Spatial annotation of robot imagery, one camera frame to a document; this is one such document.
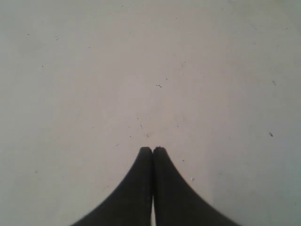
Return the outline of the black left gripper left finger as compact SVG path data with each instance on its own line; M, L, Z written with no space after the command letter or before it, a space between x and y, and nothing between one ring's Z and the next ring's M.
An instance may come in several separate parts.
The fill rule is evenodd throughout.
M150 226L152 209L152 150L140 148L120 184L75 226Z

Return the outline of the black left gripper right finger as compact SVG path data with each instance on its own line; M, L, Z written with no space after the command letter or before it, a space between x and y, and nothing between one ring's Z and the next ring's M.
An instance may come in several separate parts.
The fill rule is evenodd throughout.
M167 151L153 151L153 198L158 226L236 226L204 201L183 179Z

